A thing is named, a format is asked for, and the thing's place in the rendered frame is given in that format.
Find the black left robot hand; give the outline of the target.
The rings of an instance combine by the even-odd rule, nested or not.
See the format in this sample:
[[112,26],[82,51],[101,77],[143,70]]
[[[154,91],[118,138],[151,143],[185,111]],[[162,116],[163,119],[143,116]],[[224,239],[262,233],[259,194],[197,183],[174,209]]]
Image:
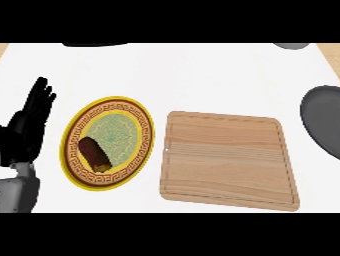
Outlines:
[[14,114],[7,126],[0,125],[0,166],[33,162],[39,157],[45,127],[57,94],[48,79],[38,78],[25,108]]

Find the wooden cutting board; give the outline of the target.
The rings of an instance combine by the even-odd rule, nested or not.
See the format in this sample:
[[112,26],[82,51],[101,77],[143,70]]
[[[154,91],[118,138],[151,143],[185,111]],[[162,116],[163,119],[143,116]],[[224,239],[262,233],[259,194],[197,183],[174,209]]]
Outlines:
[[280,121],[172,112],[160,193],[169,200],[298,210],[301,199]]

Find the dark grey pan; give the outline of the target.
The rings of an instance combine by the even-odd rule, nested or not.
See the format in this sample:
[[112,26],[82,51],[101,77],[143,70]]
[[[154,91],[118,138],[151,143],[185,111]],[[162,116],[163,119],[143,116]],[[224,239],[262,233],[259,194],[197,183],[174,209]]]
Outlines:
[[340,87],[318,86],[309,90],[301,117],[314,141],[340,159]]

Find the dark brown roll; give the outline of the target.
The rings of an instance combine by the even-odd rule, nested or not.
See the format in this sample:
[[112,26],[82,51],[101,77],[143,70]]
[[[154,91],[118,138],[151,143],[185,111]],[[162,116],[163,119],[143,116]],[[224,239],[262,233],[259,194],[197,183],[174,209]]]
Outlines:
[[104,173],[113,168],[107,153],[104,152],[98,142],[91,137],[85,137],[79,141],[79,149],[95,172]]

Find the yellow patterned plate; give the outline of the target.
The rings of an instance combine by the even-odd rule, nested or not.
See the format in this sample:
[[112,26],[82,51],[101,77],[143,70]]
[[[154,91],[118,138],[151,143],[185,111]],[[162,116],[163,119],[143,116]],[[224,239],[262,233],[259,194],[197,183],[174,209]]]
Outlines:
[[[79,141],[91,137],[113,168],[95,172],[81,153]],[[70,181],[84,189],[104,191],[122,186],[144,168],[154,147],[154,121],[144,105],[123,96],[92,102],[73,117],[61,141],[60,159]]]

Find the black flat object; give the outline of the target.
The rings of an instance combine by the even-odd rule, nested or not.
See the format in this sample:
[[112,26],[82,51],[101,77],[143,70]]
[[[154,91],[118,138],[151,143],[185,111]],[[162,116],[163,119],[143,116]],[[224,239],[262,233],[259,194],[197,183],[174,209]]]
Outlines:
[[66,47],[109,47],[125,45],[128,43],[63,43]]

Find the grey round object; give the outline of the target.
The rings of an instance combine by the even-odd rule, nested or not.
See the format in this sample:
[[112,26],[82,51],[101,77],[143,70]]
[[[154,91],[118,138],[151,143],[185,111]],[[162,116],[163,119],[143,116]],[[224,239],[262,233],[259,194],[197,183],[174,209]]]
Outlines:
[[299,50],[304,49],[309,43],[274,43],[283,49]]

